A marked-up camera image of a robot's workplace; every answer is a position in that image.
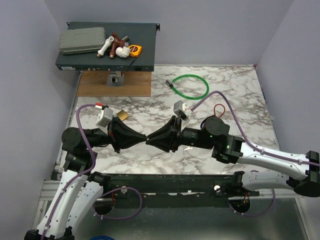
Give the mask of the brass padlock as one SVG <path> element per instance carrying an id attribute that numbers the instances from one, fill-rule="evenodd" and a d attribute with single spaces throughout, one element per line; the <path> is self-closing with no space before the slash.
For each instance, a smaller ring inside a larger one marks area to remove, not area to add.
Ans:
<path id="1" fill-rule="evenodd" d="M 126 120 L 126 119 L 129 117 L 129 115 L 128 115 L 124 110 L 120 110 L 120 111 L 116 114 L 116 116 L 117 116 L 121 121 L 124 121 L 124 120 Z"/>

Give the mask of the green cable lock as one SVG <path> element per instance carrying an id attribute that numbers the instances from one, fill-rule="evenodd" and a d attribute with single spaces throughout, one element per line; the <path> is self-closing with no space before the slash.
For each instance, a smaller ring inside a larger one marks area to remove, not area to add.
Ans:
<path id="1" fill-rule="evenodd" d="M 210 90 L 208 82 L 196 74 L 183 74 L 165 83 L 175 94 L 193 101 L 203 99 Z"/>

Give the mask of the red cable lock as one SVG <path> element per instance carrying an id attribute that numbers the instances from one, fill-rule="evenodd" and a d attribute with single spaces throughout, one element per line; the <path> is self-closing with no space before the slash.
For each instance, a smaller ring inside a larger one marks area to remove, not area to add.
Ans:
<path id="1" fill-rule="evenodd" d="M 221 118 L 226 112 L 226 108 L 223 104 L 221 103 L 217 103 L 214 107 L 213 107 L 213 113 L 216 117 Z"/>

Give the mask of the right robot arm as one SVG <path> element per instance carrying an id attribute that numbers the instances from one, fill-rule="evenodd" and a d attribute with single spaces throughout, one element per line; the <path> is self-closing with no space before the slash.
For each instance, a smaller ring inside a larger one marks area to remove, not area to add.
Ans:
<path id="1" fill-rule="evenodd" d="M 201 128 L 183 127 L 173 116 L 162 128 L 147 136 L 146 144 L 164 152 L 179 146 L 208 149 L 212 158 L 224 164 L 245 164 L 266 172 L 242 173 L 230 183 L 230 191 L 241 196 L 259 189 L 288 189 L 296 194 L 317 198 L 320 195 L 320 155 L 288 153 L 265 148 L 242 137 L 229 134 L 230 126 L 216 116 L 207 117 Z"/>

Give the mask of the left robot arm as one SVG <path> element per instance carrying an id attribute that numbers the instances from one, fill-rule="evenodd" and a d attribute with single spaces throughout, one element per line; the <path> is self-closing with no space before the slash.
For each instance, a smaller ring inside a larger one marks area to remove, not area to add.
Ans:
<path id="1" fill-rule="evenodd" d="M 67 128 L 61 137 L 66 157 L 59 187 L 41 222 L 24 238 L 73 240 L 96 200 L 111 191 L 109 176 L 92 172 L 98 156 L 92 148 L 112 145 L 119 153 L 146 139 L 146 135 L 128 127 L 117 116 L 99 117 L 95 129 Z"/>

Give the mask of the white elbow fitting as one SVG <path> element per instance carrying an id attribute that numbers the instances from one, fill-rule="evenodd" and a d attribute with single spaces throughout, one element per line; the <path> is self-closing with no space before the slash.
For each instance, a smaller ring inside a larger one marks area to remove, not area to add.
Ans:
<path id="1" fill-rule="evenodd" d="M 120 58 L 127 58 L 130 55 L 131 49 L 124 47 L 117 47 L 115 50 L 115 54 Z"/>

